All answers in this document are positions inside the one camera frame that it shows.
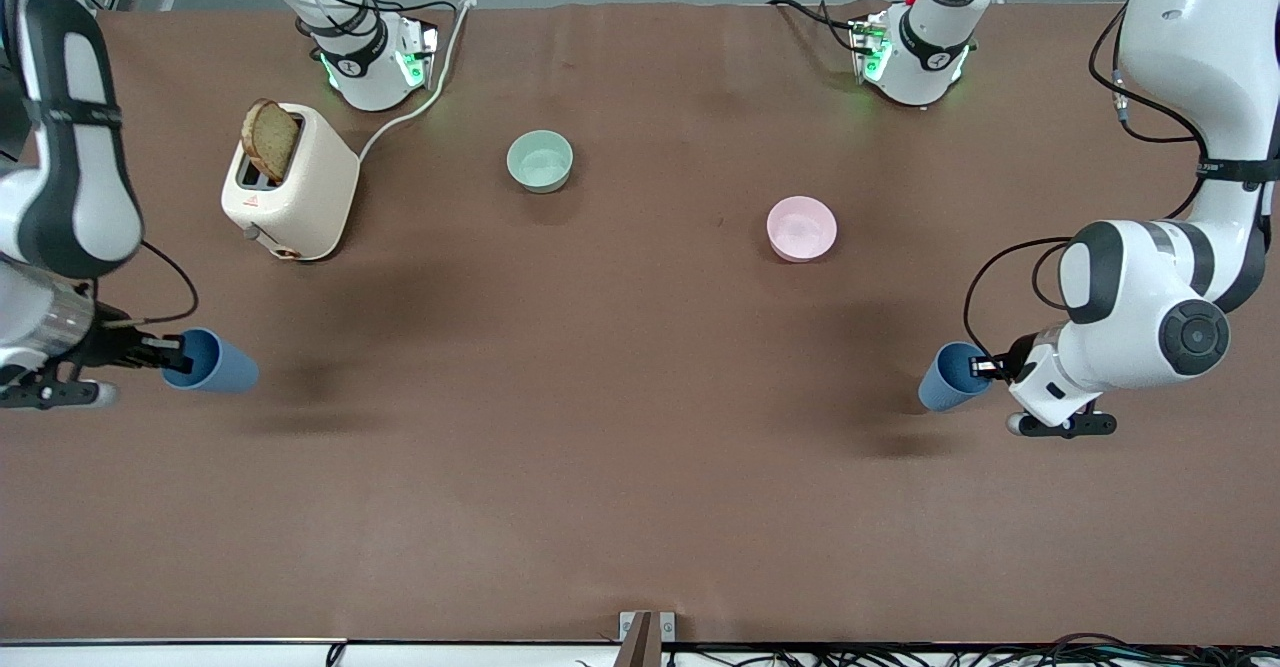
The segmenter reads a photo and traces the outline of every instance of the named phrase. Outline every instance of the brown tabletop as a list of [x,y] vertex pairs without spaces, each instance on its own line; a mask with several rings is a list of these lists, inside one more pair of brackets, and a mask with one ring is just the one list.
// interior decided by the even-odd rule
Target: brown tabletop
[[[246,108],[306,102],[355,147],[387,117],[284,12],[102,15],[188,326],[262,380],[101,371],[115,408],[0,417],[0,634],[595,639],[664,608],[700,640],[1280,640],[1277,280],[1219,370],[1107,396],[1110,438],[1011,437],[1002,390],[911,402],[989,253],[1188,189],[1188,149],[1125,138],[1084,72],[1112,12],[992,8],[928,111],[773,8],[476,12],[314,266],[219,210]],[[538,128],[577,154],[552,196],[506,174]],[[795,193],[840,219],[812,265],[764,239]],[[1057,319],[1032,257],[978,294],[991,344]],[[147,253],[102,298],[186,300]]]

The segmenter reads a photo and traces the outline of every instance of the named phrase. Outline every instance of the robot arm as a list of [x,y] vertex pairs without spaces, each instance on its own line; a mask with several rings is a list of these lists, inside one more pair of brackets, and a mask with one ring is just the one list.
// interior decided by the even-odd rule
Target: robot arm
[[[310,26],[351,105],[383,110],[425,84],[434,42],[416,20],[372,0],[284,1]],[[82,0],[3,5],[0,33],[36,124],[38,165],[0,175],[0,408],[100,407],[114,388],[79,382],[83,367],[189,374],[192,361],[179,335],[142,333],[127,312],[97,302],[92,283],[73,284],[118,269],[143,234],[93,15]]]
[[859,79],[904,105],[928,105],[946,93],[969,56],[974,26],[991,0],[896,3],[855,26]]
[[1187,220],[1094,221],[1062,253],[1068,323],[1006,369],[1027,408],[1010,428],[1062,425],[1111,389],[1178,384],[1216,366],[1226,312],[1262,282],[1280,157],[1280,0],[1130,0],[1121,65],[1201,131]]
[[329,82],[357,110],[389,110],[422,87],[434,29],[375,0],[283,0],[319,44]]
[[40,163],[0,178],[0,253],[100,278],[142,241],[106,44],[82,0],[5,0],[4,19]]

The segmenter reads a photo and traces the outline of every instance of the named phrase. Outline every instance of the power cord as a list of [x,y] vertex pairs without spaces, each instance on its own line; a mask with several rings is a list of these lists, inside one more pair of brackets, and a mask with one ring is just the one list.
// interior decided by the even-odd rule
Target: power cord
[[196,289],[196,283],[187,274],[187,270],[183,270],[182,265],[179,265],[179,262],[175,261],[174,257],[169,257],[168,253],[161,252],[159,247],[151,245],[146,239],[142,239],[142,247],[146,247],[151,253],[155,253],[156,257],[160,257],[160,260],[163,260],[166,265],[169,265],[169,268],[173,269],[173,271],[178,271],[178,277],[182,278],[183,283],[187,284],[187,291],[191,293],[191,307],[188,307],[184,312],[178,312],[177,315],[170,315],[168,317],[147,317],[142,320],[119,320],[114,323],[105,323],[102,324],[102,326],[106,329],[141,328],[145,325],[164,325],[168,323],[177,323],[179,320],[186,320],[188,316],[195,315],[196,311],[200,310],[200,291]]
[[453,35],[449,35],[449,46],[444,51],[444,67],[440,69],[440,79],[435,79],[435,90],[431,93],[431,97],[429,97],[426,102],[422,102],[420,108],[416,108],[416,110],[412,110],[410,114],[403,117],[397,117],[394,120],[381,125],[381,128],[375,131],[372,137],[369,138],[369,142],[366,142],[365,147],[361,149],[360,151],[361,163],[364,163],[365,157],[369,156],[369,151],[370,149],[374,149],[374,143],[378,142],[384,134],[387,134],[389,129],[394,128],[394,125],[401,125],[412,119],[417,119],[417,117],[420,117],[422,111],[428,111],[430,110],[431,105],[435,105],[436,99],[439,99],[440,93],[444,92],[445,79],[448,79],[449,69],[453,67],[453,55],[457,51],[458,38],[462,35],[462,24],[466,22],[467,14],[471,14],[471,8],[475,5],[476,0],[462,0],[462,8],[458,12],[458,19],[453,24]]

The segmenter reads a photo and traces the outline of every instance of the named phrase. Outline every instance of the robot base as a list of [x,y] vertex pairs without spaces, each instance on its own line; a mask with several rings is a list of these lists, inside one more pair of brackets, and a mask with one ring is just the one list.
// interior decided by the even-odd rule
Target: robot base
[[937,102],[960,79],[972,47],[965,47],[955,60],[947,58],[943,69],[925,70],[896,37],[906,12],[905,3],[897,3],[887,12],[869,15],[864,23],[849,23],[854,46],[872,49],[872,55],[854,52],[854,74],[859,84],[873,84],[893,102],[919,108]]
[[[431,82],[439,29],[429,28],[420,20],[384,12],[379,15],[387,26],[388,45],[371,61],[364,76],[348,76],[360,67],[338,60],[330,64],[320,56],[320,64],[329,74],[329,84],[342,93],[348,105],[361,111],[385,111],[403,102],[413,90]],[[325,42],[317,38],[316,42]]]

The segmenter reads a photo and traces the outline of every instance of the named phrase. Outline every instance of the toast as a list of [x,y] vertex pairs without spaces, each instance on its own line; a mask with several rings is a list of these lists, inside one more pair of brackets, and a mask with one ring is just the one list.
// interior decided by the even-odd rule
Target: toast
[[270,99],[260,99],[244,115],[241,143],[253,166],[268,175],[268,179],[280,183],[289,169],[300,132],[293,115],[284,111],[284,108]]

